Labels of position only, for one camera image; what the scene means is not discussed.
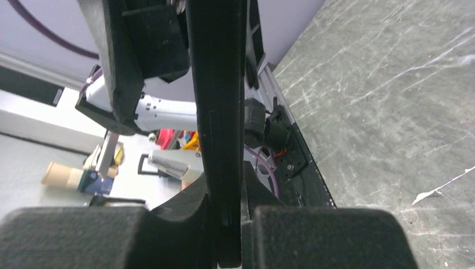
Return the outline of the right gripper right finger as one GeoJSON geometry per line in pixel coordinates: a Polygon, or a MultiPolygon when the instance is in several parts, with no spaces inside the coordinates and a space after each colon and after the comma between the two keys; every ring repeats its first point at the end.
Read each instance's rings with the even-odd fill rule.
{"type": "Polygon", "coordinates": [[[243,268],[417,268],[396,218],[365,208],[295,207],[243,164],[243,268]]]}

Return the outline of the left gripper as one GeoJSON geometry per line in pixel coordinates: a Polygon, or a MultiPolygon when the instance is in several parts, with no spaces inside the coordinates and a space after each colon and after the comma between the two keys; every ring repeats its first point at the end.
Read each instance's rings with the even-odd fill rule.
{"type": "Polygon", "coordinates": [[[193,68],[199,92],[220,79],[257,89],[263,59],[256,1],[79,1],[98,48],[105,108],[80,101],[104,128],[131,136],[145,129],[136,106],[149,78],[172,83],[193,68]]]}

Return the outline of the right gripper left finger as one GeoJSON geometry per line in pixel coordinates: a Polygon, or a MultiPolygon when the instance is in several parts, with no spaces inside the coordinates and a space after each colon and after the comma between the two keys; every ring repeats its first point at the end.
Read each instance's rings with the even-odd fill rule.
{"type": "Polygon", "coordinates": [[[25,207],[1,222],[2,268],[216,268],[206,180],[153,210],[25,207]]]}

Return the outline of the black phone case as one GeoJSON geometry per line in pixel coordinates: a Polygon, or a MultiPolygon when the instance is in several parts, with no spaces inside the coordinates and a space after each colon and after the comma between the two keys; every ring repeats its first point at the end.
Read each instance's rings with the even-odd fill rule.
{"type": "Polygon", "coordinates": [[[241,265],[246,9],[246,1],[188,1],[186,5],[212,249],[222,268],[241,265]]]}

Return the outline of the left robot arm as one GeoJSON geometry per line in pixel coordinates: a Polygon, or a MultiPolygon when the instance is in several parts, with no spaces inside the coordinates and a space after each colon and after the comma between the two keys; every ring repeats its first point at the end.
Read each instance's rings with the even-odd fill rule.
{"type": "Polygon", "coordinates": [[[192,101],[145,93],[146,80],[170,84],[191,66],[184,1],[79,1],[99,50],[76,109],[119,135],[197,130],[192,101]]]}

